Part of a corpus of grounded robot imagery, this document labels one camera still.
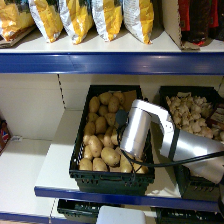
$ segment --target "blue shelf edge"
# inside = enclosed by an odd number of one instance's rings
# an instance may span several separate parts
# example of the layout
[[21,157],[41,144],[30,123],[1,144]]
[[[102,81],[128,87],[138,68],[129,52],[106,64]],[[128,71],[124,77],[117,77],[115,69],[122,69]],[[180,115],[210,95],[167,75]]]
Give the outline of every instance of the blue shelf edge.
[[131,196],[115,194],[97,194],[60,189],[34,188],[35,195],[40,197],[62,198],[98,203],[142,205],[162,208],[179,208],[185,210],[219,212],[218,204],[212,201],[188,200],[182,198],[165,198],[153,196]]
[[49,224],[50,217],[0,212],[0,220]]
[[223,75],[224,52],[0,53],[0,73]]
[[76,222],[76,221],[71,221],[71,220],[67,220],[65,219],[60,219],[60,218],[51,218],[51,224],[88,224],[88,223],[84,223],[84,222]]

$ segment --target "potato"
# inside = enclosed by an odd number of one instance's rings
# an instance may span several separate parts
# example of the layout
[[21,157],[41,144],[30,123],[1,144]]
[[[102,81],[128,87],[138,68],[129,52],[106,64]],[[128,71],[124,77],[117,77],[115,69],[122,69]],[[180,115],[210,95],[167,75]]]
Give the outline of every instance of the potato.
[[141,174],[145,174],[149,172],[149,169],[147,166],[141,166],[137,163],[134,163],[134,170],[136,171],[136,173],[141,173]]
[[114,172],[118,172],[118,173],[120,173],[120,172],[121,172],[121,168],[120,168],[120,166],[115,166],[115,167],[109,166],[109,170],[110,170],[110,172],[112,172],[112,173],[114,173]]
[[79,170],[93,170],[93,164],[89,159],[83,158],[79,162]]
[[105,117],[98,117],[95,122],[96,134],[104,134],[107,130],[107,121]]
[[122,92],[114,92],[113,96],[116,96],[119,99],[120,105],[123,105],[125,102],[125,95]]
[[90,136],[88,143],[93,157],[100,157],[102,151],[102,142],[95,135],[92,135]]
[[113,127],[107,128],[106,133],[103,138],[104,147],[114,148],[114,144],[111,141],[112,132],[113,132]]
[[93,160],[93,171],[108,171],[107,165],[101,158],[95,158]]
[[83,135],[83,143],[88,145],[88,141],[91,135],[94,135],[96,131],[96,126],[93,122],[88,122],[84,128],[84,135]]
[[102,142],[102,147],[103,147],[104,146],[104,143],[103,143],[104,134],[98,134],[97,138]]
[[105,105],[100,105],[99,111],[98,111],[100,116],[104,116],[105,114],[108,113],[108,108]]
[[111,135],[111,141],[114,145],[118,145],[116,128],[113,129],[113,132],[112,132],[112,135]]
[[109,92],[105,92],[99,95],[100,102],[103,105],[108,105],[111,97],[112,97],[112,94]]
[[132,172],[132,165],[130,162],[126,159],[126,157],[122,154],[121,160],[120,160],[120,168],[121,173],[131,173]]
[[116,122],[116,114],[115,113],[107,113],[104,115],[107,120],[107,124],[109,126],[114,126]]
[[124,110],[124,107],[120,105],[118,110]]
[[120,162],[120,155],[109,147],[103,148],[101,157],[108,166],[116,166]]
[[119,155],[123,155],[119,146],[115,149],[115,151],[116,151]]
[[88,113],[87,122],[94,122],[95,123],[95,121],[98,117],[99,117],[99,115],[97,115],[96,113]]
[[83,158],[92,160],[93,159],[93,154],[91,153],[89,145],[86,145],[84,150],[83,150]]
[[109,100],[108,111],[109,113],[116,113],[119,109],[120,101],[116,96],[112,96]]
[[96,113],[99,110],[100,107],[100,101],[98,97],[94,96],[92,99],[89,101],[89,112],[90,113]]

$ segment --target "snack bag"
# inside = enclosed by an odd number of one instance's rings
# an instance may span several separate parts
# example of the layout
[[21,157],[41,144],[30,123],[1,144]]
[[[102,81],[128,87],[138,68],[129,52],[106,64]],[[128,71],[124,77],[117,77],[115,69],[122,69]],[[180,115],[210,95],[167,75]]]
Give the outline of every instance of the snack bag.
[[0,0],[0,34],[5,41],[15,39],[34,24],[28,0]]
[[79,44],[93,26],[90,0],[59,0],[62,23],[73,44]]
[[29,0],[29,5],[33,19],[46,42],[56,41],[63,29],[57,0]]
[[92,0],[93,20],[98,34],[105,40],[113,40],[120,31],[122,7],[118,0]]
[[150,0],[123,0],[124,24],[138,40],[150,44],[154,11]]

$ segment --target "lower shelf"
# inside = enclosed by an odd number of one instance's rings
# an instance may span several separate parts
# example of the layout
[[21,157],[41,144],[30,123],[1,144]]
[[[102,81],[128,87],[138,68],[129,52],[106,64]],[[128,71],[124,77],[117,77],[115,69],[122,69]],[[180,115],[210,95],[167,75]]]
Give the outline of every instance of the lower shelf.
[[33,186],[50,141],[9,142],[0,157],[0,220],[49,223],[53,198],[37,198]]

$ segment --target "red packaging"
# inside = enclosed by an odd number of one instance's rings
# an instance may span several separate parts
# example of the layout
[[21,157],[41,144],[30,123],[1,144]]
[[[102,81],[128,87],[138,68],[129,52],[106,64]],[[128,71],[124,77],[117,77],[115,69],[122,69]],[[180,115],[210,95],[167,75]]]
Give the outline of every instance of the red packaging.
[[11,135],[9,133],[6,121],[1,119],[0,121],[1,121],[0,123],[0,154],[1,154],[7,142],[11,138]]
[[190,30],[190,18],[189,18],[190,0],[178,0],[178,4],[179,4],[181,31],[189,31]]
[[210,18],[209,18],[209,28],[214,28],[219,26],[218,21],[218,0],[212,0]]
[[190,34],[188,41],[202,45],[208,37],[210,0],[190,0]]

